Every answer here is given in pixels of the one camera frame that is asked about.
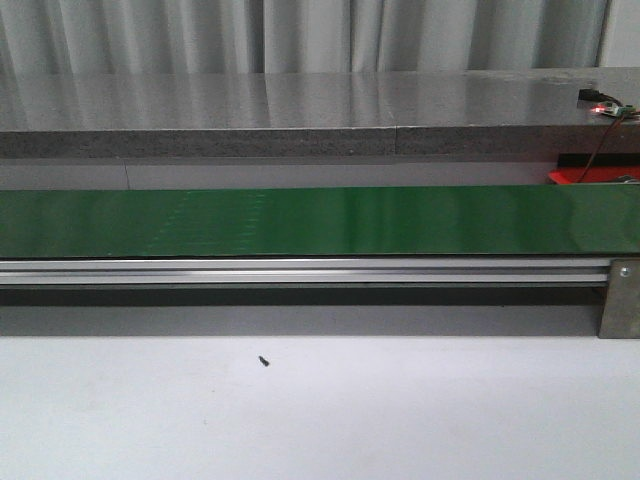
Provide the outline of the grey stone shelf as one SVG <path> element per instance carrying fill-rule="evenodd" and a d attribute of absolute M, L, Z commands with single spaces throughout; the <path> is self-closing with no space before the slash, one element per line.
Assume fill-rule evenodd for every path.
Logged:
<path fill-rule="evenodd" d="M 639 99 L 635 68 L 79 74 L 1 80 L 5 158 L 635 153 L 578 99 Z"/>

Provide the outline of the red plastic tray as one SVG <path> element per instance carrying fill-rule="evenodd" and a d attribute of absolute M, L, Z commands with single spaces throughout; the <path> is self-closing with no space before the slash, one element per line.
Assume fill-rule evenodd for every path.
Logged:
<path fill-rule="evenodd" d="M 639 169 L 632 167 L 599 167 L 591 169 L 584 174 L 578 168 L 558 168 L 548 173 L 548 179 L 559 185 L 578 183 L 638 184 Z"/>

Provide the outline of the green conveyor belt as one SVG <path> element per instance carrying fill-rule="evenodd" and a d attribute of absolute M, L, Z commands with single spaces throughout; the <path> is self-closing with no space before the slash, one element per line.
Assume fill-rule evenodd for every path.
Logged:
<path fill-rule="evenodd" d="M 632 255 L 639 190 L 498 185 L 18 190 L 5 259 Z"/>

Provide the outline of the black usb plug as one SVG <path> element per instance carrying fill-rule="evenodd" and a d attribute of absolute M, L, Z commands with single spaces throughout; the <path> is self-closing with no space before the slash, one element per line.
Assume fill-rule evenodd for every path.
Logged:
<path fill-rule="evenodd" d="M 578 106 L 582 108 L 592 108 L 593 106 L 606 102 L 606 97 L 596 89 L 580 89 L 578 92 Z"/>

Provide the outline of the small green circuit board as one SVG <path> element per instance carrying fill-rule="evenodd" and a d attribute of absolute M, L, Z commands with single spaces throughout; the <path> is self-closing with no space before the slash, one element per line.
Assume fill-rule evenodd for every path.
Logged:
<path fill-rule="evenodd" d="M 591 111 L 595 114 L 612 118 L 634 118 L 639 116 L 639 110 L 633 105 L 622 105 L 612 101 L 597 103 Z"/>

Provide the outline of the grey curtain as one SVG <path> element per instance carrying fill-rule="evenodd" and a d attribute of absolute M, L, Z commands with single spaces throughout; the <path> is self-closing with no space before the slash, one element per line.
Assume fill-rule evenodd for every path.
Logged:
<path fill-rule="evenodd" d="M 592 67 L 606 1 L 5 1 L 5 75 Z"/>

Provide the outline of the aluminium conveyor rail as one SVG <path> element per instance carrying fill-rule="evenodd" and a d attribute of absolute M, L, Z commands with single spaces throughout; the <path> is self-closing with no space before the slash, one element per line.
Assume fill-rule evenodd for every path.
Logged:
<path fill-rule="evenodd" d="M 605 283 L 608 258 L 436 257 L 3 261 L 3 286 Z"/>

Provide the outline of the steel conveyor bracket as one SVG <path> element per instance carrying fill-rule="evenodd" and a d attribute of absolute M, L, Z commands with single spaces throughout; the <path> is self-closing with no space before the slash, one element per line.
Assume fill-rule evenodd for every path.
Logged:
<path fill-rule="evenodd" d="M 600 339 L 639 338 L 639 293 L 639 259 L 614 260 L 598 332 Z"/>

